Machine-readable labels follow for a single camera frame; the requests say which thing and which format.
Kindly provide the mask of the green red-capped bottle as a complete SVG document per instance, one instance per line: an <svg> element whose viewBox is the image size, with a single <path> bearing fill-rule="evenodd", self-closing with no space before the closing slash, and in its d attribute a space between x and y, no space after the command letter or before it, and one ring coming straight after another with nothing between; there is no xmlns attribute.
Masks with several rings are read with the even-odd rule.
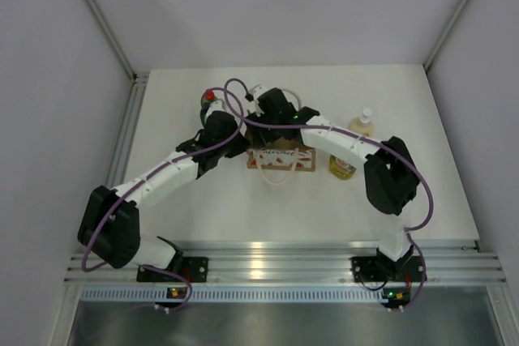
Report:
<svg viewBox="0 0 519 346"><path fill-rule="evenodd" d="M216 99L216 95L213 88L207 89L201 97L201 107L208 109L210 104Z"/></svg>

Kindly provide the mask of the cream pump soap bottle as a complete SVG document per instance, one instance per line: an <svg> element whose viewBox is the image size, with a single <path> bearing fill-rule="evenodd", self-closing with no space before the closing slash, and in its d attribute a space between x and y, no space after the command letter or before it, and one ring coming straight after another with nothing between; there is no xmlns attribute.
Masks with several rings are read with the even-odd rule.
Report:
<svg viewBox="0 0 519 346"><path fill-rule="evenodd" d="M356 134L371 137L374 134L372 115L373 111L370 108L361 105L360 114L350 121L348 129Z"/></svg>

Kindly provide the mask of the yellow dish soap bottle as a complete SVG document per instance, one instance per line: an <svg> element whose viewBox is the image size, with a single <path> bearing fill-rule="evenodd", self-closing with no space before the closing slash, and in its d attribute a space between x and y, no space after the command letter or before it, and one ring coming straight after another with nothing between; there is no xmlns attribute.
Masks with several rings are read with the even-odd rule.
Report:
<svg viewBox="0 0 519 346"><path fill-rule="evenodd" d="M357 169L350 163L331 155L328 163L329 172L340 180L349 180Z"/></svg>

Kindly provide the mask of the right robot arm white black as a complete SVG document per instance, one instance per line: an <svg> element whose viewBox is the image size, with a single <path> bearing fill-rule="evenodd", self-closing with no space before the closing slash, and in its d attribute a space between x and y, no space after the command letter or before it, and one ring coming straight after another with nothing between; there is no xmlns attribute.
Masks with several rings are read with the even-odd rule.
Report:
<svg viewBox="0 0 519 346"><path fill-rule="evenodd" d="M379 146L350 130L346 135L319 111L296 109L280 88L256 86L246 94L255 105L247 117L253 144L263 147L279 139L296 140L304 146L336 156L361 169L366 197L382 216L380 241L373 268L386 280L405 272L413 248L405 237L405 208L417 194L419 179L410 169L414 162L405 143L392 137Z"/></svg>

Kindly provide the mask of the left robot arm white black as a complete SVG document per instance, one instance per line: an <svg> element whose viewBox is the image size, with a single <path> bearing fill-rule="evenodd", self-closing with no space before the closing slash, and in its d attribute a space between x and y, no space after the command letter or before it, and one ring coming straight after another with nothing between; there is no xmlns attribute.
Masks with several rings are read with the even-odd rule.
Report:
<svg viewBox="0 0 519 346"><path fill-rule="evenodd" d="M181 186L201 178L222 158L248 148L234 117L222 109L206 115L193 139L179 144L158 166L131 181L90 194L78 231L78 241L115 269L133 263L155 267L164 280L177 279L183 270L181 250L161 237L144 237L140 217Z"/></svg>

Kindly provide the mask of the watermelon print canvas bag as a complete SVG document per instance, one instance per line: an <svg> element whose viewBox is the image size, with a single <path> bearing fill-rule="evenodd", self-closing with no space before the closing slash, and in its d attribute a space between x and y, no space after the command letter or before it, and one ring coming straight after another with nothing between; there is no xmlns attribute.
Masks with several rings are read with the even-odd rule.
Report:
<svg viewBox="0 0 519 346"><path fill-rule="evenodd" d="M303 124L315 116L315 111L305 107L295 92L280 88L296 110L289 125ZM257 122L253 113L247 119ZM315 149L303 144L297 129L271 129L271 125L257 122L258 126L247 124L246 139L250 142L247 150L247 167L255 169L270 186L285 184L296 171L315 171Z"/></svg>

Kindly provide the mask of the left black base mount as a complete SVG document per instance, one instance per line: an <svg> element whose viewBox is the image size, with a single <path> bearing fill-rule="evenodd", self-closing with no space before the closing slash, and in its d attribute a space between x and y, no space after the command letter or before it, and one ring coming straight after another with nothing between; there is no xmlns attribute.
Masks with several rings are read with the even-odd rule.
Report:
<svg viewBox="0 0 519 346"><path fill-rule="evenodd" d="M182 261L169 267L168 272L173 272L190 283L205 283L208 278L208 263L207 257L183 257ZM155 271L150 271L142 267L137 271L136 280L140 283L166 283L179 282L178 279Z"/></svg>

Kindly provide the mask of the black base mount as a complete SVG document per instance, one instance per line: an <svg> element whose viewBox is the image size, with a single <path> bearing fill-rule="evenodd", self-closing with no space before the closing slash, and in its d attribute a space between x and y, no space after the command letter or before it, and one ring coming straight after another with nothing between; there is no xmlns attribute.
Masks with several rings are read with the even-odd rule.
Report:
<svg viewBox="0 0 519 346"><path fill-rule="evenodd" d="M208 278L208 263L207 257L183 257L182 261L169 267L168 272L173 272L190 283L205 283ZM178 279L155 271L150 271L142 267L137 271L136 280L140 283L166 283L179 282Z"/></svg>
<svg viewBox="0 0 519 346"><path fill-rule="evenodd" d="M376 256L356 256L350 262L356 283L382 283L388 280Z"/></svg>

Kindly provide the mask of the left aluminium frame post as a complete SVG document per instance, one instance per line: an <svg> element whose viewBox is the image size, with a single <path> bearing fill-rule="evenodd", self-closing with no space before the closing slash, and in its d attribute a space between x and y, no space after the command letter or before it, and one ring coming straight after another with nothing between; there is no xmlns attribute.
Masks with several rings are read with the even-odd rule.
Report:
<svg viewBox="0 0 519 346"><path fill-rule="evenodd" d="M87 7L89 14L92 16L101 35L104 37L106 44L109 46L113 55L116 57L119 66L122 68L122 71L131 82L134 82L136 78L136 73L130 61L128 60L126 54L124 53L122 46L119 43L119 40L114 33L114 30L110 26L109 21L105 17L105 13L101 9L101 6L99 5L98 1L82 1Z"/></svg>

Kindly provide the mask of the aluminium frame post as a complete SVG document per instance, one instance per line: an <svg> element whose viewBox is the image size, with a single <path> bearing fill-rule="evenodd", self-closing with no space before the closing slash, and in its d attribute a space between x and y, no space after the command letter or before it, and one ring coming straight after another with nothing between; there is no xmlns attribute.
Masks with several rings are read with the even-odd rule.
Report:
<svg viewBox="0 0 519 346"><path fill-rule="evenodd" d="M105 17L105 13L101 9L101 6L99 5L98 1L82 1L87 7L89 14L92 16L101 35L104 37L106 44L109 46L113 55L116 57L119 66L122 68L122 71L131 82L134 82L136 78L136 73L130 61L128 60L126 54L124 53L122 46L119 43L119 40L114 33L114 30L110 26L109 21Z"/></svg>
<svg viewBox="0 0 519 346"><path fill-rule="evenodd" d="M431 50L428 52L428 55L422 64L426 74L428 74L431 68L435 65L437 59L444 50L450 37L455 32L457 25L461 22L472 1L473 0L456 0L453 10L448 14L448 18L445 20L439 35L434 41L434 45L431 47Z"/></svg>

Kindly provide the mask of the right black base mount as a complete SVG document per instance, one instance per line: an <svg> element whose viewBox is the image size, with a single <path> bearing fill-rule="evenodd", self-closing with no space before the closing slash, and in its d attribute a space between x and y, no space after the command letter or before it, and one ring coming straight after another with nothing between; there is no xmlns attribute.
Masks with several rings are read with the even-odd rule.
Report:
<svg viewBox="0 0 519 346"><path fill-rule="evenodd" d="M376 256L356 256L350 262L356 283L382 283L388 280Z"/></svg>

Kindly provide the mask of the right aluminium frame post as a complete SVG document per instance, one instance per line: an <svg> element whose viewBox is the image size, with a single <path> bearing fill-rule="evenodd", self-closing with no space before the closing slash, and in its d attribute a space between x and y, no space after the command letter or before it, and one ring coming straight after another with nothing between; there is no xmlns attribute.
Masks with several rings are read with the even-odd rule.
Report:
<svg viewBox="0 0 519 346"><path fill-rule="evenodd" d="M434 45L431 47L431 50L428 52L428 55L422 64L426 74L428 74L431 68L435 65L437 59L444 50L450 37L455 32L457 25L461 22L472 1L473 0L456 0L453 10L448 14L448 18L445 20L439 35L434 41Z"/></svg>

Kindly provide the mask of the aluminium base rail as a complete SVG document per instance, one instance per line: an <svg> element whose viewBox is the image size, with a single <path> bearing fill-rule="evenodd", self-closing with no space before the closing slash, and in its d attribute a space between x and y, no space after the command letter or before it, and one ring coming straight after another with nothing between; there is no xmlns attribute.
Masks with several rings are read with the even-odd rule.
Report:
<svg viewBox="0 0 519 346"><path fill-rule="evenodd" d="M496 254L475 242L422 241L428 287L500 285L506 281ZM351 259L375 253L373 241L184 241L188 256L208 258L209 285L351 285Z"/></svg>

